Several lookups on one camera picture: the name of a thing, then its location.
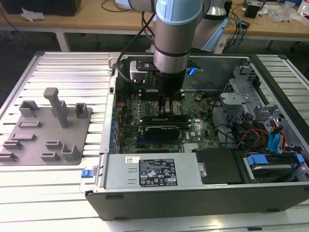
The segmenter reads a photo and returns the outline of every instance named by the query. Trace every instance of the warning label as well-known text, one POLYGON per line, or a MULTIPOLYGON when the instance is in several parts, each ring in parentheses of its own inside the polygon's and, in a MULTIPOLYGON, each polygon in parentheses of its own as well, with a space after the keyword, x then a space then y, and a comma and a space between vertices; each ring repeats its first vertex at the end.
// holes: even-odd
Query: warning label
POLYGON ((140 186, 176 186, 177 176, 174 159, 141 159, 140 186))

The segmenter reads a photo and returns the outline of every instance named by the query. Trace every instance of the blue latch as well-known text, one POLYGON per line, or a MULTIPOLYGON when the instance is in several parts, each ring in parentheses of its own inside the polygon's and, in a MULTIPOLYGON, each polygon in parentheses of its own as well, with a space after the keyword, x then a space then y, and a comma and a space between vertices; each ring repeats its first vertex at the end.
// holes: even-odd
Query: blue latch
POLYGON ((92 178, 93 170, 82 170, 82 178, 92 178))
POLYGON ((247 161, 250 166, 252 165, 260 165, 260 164, 268 164, 266 156, 263 154, 254 154, 247 157, 247 161))
POLYGON ((297 160, 298 160, 299 163, 305 162, 305 159, 301 154, 297 154, 296 157, 297 157, 297 160))
POLYGON ((268 148, 270 151, 274 152, 277 156, 280 155, 280 153, 278 152, 280 139, 281 139, 280 135, 274 133, 270 133, 268 138, 268 148))

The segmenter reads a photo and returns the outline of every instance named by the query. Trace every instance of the red wire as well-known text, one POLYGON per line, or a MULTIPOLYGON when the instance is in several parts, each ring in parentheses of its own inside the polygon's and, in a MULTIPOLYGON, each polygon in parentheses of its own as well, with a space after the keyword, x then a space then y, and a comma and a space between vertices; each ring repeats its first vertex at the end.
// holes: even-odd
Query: red wire
POLYGON ((243 135, 242 139, 241 140, 244 140, 244 138, 248 135, 249 132, 251 131, 262 131, 264 132, 266 135, 268 135, 268 133, 265 131, 265 130, 261 130, 261 129, 250 129, 250 130, 247 130, 247 132, 243 135))

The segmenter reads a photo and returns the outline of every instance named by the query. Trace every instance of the blue led light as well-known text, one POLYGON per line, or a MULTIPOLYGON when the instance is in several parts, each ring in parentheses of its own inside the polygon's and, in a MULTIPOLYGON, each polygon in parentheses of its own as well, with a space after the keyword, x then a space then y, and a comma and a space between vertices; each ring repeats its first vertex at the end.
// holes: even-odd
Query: blue led light
POLYGON ((195 71, 195 68, 192 68, 192 69, 190 70, 190 72, 189 72, 189 76, 192 76, 192 74, 194 73, 194 71, 195 71))

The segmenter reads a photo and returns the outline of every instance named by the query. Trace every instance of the paper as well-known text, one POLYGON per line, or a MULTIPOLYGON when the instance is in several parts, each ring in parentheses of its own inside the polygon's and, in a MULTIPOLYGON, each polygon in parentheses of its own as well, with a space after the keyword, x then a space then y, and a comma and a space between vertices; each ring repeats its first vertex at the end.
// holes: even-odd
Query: paper
POLYGON ((24 8, 21 8, 23 12, 21 13, 21 16, 24 17, 25 19, 29 20, 30 22, 33 22, 34 19, 37 20, 44 20, 44 14, 40 12, 32 12, 32 11, 27 11, 24 8))

